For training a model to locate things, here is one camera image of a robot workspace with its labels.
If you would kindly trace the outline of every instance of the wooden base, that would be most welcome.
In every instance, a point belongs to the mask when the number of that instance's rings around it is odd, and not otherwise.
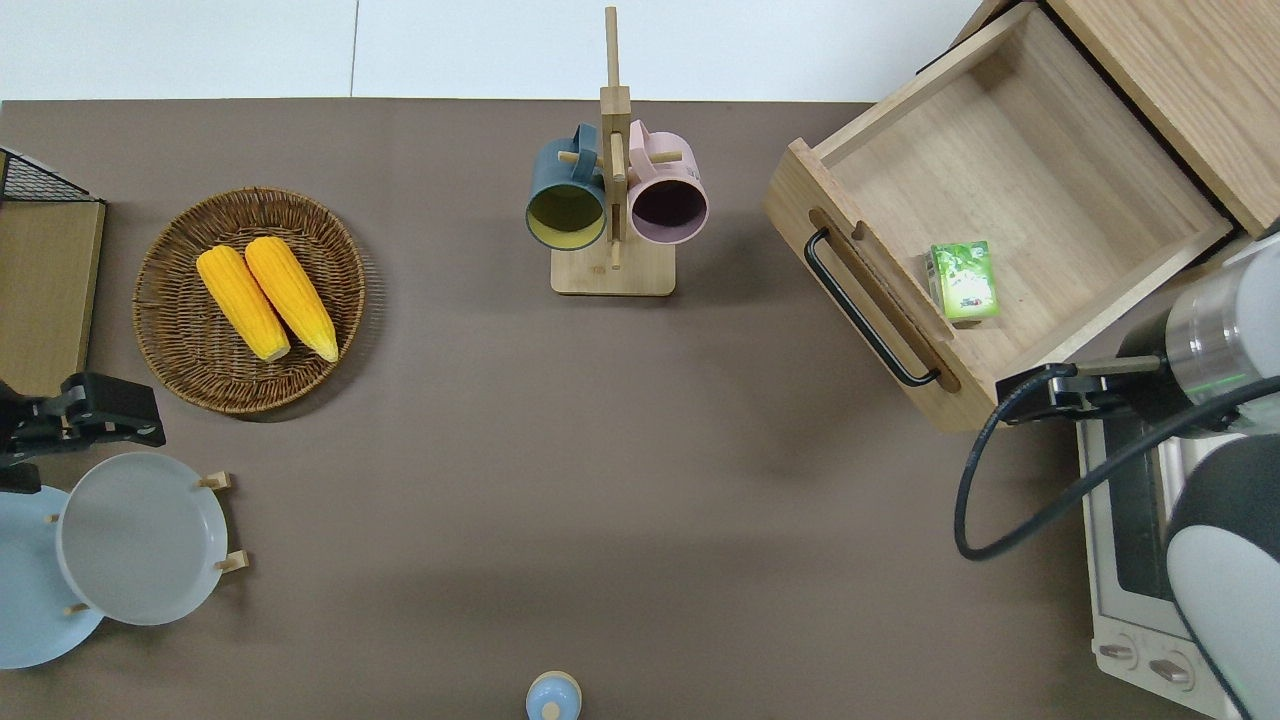
[[[613,269],[608,234],[564,252],[552,250],[552,290],[561,295],[630,295],[664,297],[676,290],[676,247],[627,238]]]

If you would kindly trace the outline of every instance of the plate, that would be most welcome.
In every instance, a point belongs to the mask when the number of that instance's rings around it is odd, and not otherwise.
[[[102,614],[63,610],[81,602],[58,566],[58,525],[67,493],[0,493],[0,670],[49,662],[84,642]]]
[[[289,333],[289,352],[264,363],[250,351],[196,272],[215,245],[243,252],[283,240],[315,286],[338,336],[338,363],[365,311],[365,268],[347,227],[315,200],[270,187],[215,195],[169,223],[151,243],[133,288],[133,333],[147,366],[178,397],[227,415],[283,407],[337,368]]]
[[[209,597],[227,559],[227,519],[200,474],[154,452],[127,452],[84,474],[58,523],[58,564],[90,607],[163,625]]]

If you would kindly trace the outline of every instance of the yellow corn cob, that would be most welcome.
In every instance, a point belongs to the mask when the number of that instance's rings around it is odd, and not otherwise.
[[[338,361],[338,337],[315,286],[284,241],[260,237],[244,249],[248,269],[293,334],[330,363]]]
[[[229,245],[214,246],[196,259],[196,272],[253,355],[271,363],[289,351],[280,320],[275,319],[239,252]]]

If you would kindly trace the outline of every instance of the green juice box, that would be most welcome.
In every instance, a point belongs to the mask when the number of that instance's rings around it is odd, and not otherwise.
[[[973,324],[1000,314],[987,241],[934,245],[925,269],[929,292],[946,319]]]

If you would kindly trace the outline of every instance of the table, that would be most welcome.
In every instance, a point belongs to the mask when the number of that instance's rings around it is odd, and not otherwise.
[[[90,369],[156,384],[133,279],[215,192],[324,202],[371,287],[352,356],[274,421],[157,388],[163,451],[236,475],[253,566],[0,674],[0,717],[515,719],[553,667],[586,719],[1194,716],[1096,669],[1078,514],[959,557],[972,437],[932,429],[760,210],[787,142],[861,108],[636,102],[712,217],[673,296],[613,299],[552,292],[522,220],[538,147],[594,102],[6,102],[0,142],[110,202]],[[127,450],[40,466],[68,488]],[[1075,471],[1071,427],[1002,433],[972,537]]]

